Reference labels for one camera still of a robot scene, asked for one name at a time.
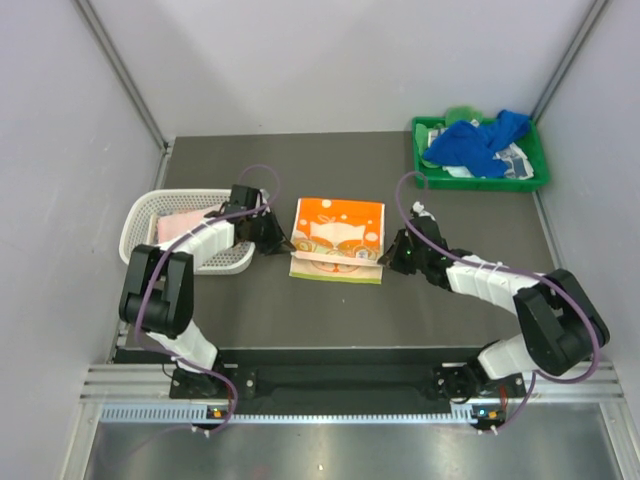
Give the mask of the pink striped towel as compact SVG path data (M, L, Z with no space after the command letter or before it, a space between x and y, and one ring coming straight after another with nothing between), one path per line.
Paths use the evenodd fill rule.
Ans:
M159 217L156 223L157 244L172 241L191 231L212 211L219 211L221 205L214 204L200 210L185 211Z

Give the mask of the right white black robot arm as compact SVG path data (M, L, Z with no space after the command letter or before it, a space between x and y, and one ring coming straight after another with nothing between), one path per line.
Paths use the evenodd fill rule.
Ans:
M560 384L585 381L596 372L610 340L571 272L557 269L543 275L451 249L430 214L407 220L378 263L404 275L421 273L436 287L485 301L517 318L518 335L488 344L463 368L469 388L481 396L516 374Z

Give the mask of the orange cream patterned towel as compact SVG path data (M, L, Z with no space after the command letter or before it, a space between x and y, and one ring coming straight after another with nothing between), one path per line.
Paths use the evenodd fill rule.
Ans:
M294 278L379 285L385 240L380 202L303 197L291 235Z

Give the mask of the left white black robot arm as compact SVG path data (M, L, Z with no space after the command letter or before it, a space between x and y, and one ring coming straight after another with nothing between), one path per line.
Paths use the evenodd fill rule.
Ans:
M170 356L190 385L211 398L224 389L237 391L220 362L219 350L194 320L196 271L211 257L251 243L264 256L291 254L268 197L262 190L234 185L230 198L196 223L158 245L140 244L131 254L119 302L119 317L159 346L153 352Z

